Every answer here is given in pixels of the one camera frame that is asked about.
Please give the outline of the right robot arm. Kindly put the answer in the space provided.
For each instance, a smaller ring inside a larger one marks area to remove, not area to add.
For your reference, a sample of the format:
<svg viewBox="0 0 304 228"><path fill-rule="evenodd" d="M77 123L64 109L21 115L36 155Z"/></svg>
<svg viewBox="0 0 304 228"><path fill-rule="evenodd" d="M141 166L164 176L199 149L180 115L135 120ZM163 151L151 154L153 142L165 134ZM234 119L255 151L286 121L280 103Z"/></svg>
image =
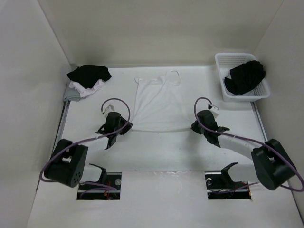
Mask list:
<svg viewBox="0 0 304 228"><path fill-rule="evenodd" d="M253 162L256 178L267 189L275 190L296 175L296 167L279 141L253 142L229 134L229 128L218 126L210 110L195 113L195 117L191 130L204 135L210 144L249 158Z"/></svg>

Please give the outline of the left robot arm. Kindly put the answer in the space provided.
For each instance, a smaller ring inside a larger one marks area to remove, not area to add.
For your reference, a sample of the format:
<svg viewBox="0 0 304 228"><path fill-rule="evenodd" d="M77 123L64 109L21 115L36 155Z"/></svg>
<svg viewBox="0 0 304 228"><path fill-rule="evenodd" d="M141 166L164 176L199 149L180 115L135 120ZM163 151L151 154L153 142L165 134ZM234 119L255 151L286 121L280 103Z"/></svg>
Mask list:
<svg viewBox="0 0 304 228"><path fill-rule="evenodd" d="M87 143L102 141L107 150L113 146L119 135L126 134L132 126L130 120L124 119L120 113L109 112L105 123L93 137L78 142L59 140L40 173L40 180L74 188L80 183L85 171L86 157L90 149Z"/></svg>

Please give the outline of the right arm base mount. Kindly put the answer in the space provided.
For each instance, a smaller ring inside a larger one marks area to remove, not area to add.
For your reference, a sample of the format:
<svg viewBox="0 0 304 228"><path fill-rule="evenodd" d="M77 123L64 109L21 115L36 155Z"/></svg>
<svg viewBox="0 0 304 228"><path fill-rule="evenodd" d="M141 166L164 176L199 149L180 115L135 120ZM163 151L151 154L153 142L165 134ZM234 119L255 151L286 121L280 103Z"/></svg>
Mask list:
<svg viewBox="0 0 304 228"><path fill-rule="evenodd" d="M206 171L205 181L209 200L251 200L249 187L237 190L248 184L243 181L233 181L228 171L237 162L231 163L219 171Z"/></svg>

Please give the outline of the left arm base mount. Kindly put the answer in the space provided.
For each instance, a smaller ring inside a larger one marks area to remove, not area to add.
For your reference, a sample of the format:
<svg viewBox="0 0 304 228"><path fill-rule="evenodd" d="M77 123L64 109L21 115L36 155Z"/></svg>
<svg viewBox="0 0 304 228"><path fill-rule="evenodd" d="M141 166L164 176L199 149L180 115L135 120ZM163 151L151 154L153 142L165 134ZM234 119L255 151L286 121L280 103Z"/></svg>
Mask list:
<svg viewBox="0 0 304 228"><path fill-rule="evenodd" d="M77 189L77 200L119 200L121 196L122 174L108 172L106 168L89 164Z"/></svg>

